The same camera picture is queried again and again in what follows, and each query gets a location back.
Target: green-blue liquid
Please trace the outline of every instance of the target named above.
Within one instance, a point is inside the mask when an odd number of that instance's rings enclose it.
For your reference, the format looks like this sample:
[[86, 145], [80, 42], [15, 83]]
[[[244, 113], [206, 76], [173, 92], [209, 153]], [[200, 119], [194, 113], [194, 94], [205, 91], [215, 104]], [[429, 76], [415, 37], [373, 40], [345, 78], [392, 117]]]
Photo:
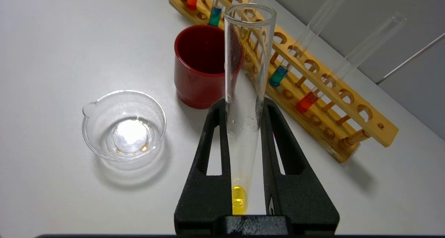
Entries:
[[209, 25], [218, 27], [219, 19], [221, 19], [221, 8], [213, 7], [212, 11], [210, 12]]
[[279, 66], [275, 72], [272, 74], [269, 80], [269, 84], [273, 87], [277, 87], [280, 85], [280, 82], [286, 77], [288, 74], [288, 69], [284, 66]]

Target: white table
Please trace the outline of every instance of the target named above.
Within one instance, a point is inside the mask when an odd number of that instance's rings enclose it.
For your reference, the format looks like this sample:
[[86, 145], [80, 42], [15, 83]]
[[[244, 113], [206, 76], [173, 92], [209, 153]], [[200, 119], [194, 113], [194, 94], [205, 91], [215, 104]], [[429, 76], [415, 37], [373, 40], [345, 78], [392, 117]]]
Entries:
[[[294, 37], [302, 31], [274, 0], [265, 3]], [[175, 232], [207, 114], [175, 94], [173, 42], [187, 26], [168, 0], [0, 0], [3, 238]], [[321, 39], [310, 50], [330, 67], [342, 59]], [[337, 233], [445, 233], [445, 141], [361, 72], [345, 80], [399, 127], [392, 146], [367, 140], [340, 165], [285, 114], [340, 213]], [[82, 106], [119, 89], [152, 95], [167, 115], [165, 167], [139, 187], [108, 181], [81, 135]], [[260, 152], [250, 214], [265, 213]]]

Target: gray wall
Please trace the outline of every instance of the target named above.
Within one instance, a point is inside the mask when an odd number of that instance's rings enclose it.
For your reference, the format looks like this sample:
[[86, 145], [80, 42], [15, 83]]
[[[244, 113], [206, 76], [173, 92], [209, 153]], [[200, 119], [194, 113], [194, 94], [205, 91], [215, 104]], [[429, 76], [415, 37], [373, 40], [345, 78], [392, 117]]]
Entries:
[[[307, 24], [324, 0], [277, 0]], [[407, 25], [359, 69], [374, 82], [445, 32], [445, 0], [346, 0], [321, 37], [344, 56], [395, 11]], [[380, 83], [391, 97], [445, 140], [445, 40]]]

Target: glass dish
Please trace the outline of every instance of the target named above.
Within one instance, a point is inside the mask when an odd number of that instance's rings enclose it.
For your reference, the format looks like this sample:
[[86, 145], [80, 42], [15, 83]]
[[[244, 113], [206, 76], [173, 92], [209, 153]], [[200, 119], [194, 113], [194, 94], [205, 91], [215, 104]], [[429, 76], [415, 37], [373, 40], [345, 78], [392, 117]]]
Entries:
[[159, 154], [167, 121], [161, 105], [148, 94], [111, 92], [82, 111], [85, 143], [100, 158], [150, 162]]

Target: red cup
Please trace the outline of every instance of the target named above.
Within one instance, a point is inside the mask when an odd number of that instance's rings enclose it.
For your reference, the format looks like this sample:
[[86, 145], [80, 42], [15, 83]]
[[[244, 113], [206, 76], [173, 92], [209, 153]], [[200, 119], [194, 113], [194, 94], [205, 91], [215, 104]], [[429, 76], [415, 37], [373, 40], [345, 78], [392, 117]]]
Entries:
[[223, 30], [208, 25], [184, 29], [176, 37], [175, 54], [176, 93], [183, 103], [203, 109], [224, 97]]

